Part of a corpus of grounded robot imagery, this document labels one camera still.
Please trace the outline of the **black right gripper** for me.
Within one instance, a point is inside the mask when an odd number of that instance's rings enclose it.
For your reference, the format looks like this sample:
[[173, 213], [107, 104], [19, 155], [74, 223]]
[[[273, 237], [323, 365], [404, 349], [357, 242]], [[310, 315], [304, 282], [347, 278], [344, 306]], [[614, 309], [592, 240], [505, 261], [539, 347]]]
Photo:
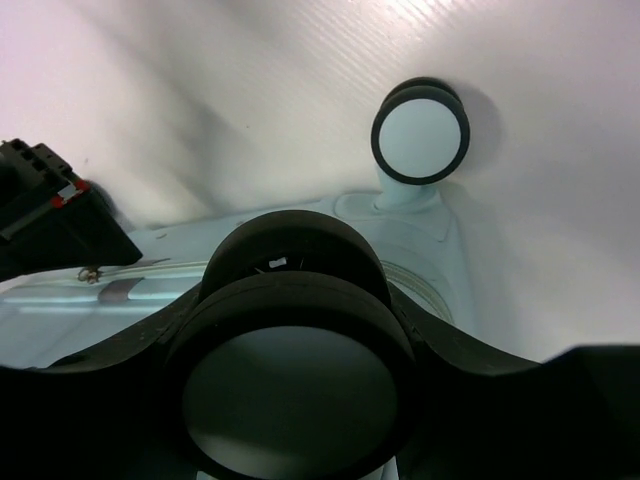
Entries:
[[43, 143], [1, 143], [1, 279], [126, 266], [142, 253], [96, 185]]

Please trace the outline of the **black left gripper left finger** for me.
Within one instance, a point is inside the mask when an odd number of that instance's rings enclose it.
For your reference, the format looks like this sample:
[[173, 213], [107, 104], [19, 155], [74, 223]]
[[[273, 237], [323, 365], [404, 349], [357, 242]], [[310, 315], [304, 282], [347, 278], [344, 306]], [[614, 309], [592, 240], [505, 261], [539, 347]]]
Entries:
[[160, 386], [198, 292], [47, 368], [1, 370], [4, 479], [194, 479]]

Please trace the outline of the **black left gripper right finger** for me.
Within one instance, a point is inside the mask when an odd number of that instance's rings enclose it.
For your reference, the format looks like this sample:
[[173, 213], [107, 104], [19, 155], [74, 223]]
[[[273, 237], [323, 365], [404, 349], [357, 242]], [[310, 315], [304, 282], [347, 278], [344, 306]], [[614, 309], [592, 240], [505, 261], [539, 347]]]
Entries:
[[398, 289], [423, 404], [403, 479], [635, 479], [639, 349], [574, 347], [537, 363], [492, 347]]

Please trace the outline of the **light blue suitcase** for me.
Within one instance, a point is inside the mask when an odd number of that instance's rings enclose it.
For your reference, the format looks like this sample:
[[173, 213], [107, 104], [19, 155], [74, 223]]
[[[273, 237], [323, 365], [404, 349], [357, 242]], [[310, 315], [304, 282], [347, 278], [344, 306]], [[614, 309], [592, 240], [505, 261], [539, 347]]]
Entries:
[[359, 479], [416, 425], [422, 327], [473, 328], [433, 188], [82, 226], [1, 296], [5, 479]]

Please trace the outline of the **silver suitcase zipper pull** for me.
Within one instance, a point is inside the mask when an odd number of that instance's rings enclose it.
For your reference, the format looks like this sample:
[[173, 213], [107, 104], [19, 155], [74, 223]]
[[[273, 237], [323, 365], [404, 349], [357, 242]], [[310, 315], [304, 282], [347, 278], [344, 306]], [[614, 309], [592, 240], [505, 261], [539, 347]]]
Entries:
[[114, 267], [112, 270], [98, 266], [85, 267], [78, 272], [77, 280], [89, 285], [102, 286], [97, 296], [98, 303], [122, 303], [129, 299], [129, 292], [145, 278], [147, 271], [166, 261], [168, 258], [141, 260], [129, 266]]

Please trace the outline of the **front left suitcase wheel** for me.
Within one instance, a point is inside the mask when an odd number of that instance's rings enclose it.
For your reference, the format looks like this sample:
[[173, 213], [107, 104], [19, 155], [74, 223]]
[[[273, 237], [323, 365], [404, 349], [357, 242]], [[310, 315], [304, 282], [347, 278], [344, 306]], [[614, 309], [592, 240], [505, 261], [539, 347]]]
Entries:
[[176, 445], [217, 479], [360, 479], [408, 438], [415, 373], [370, 245], [286, 210], [216, 249], [162, 386]]

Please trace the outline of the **suitcase wheel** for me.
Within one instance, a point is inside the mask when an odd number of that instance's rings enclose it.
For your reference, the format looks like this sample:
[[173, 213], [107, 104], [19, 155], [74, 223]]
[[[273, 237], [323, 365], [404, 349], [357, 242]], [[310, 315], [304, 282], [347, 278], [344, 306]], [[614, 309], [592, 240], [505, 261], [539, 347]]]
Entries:
[[176, 445], [217, 479], [360, 479], [408, 438], [415, 373], [370, 245], [286, 210], [216, 249], [162, 386]]
[[465, 158], [471, 128], [463, 102], [446, 82], [406, 80], [382, 101], [370, 145], [378, 168], [404, 185], [425, 186], [451, 175]]

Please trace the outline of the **rear left suitcase wheel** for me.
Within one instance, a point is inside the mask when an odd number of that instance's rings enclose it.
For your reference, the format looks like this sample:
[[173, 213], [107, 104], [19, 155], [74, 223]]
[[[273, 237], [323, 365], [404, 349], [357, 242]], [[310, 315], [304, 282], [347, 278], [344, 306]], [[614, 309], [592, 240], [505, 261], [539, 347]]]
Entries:
[[446, 82], [406, 80], [382, 101], [370, 145], [378, 168], [404, 185], [425, 186], [451, 175], [465, 158], [471, 128], [463, 102]]

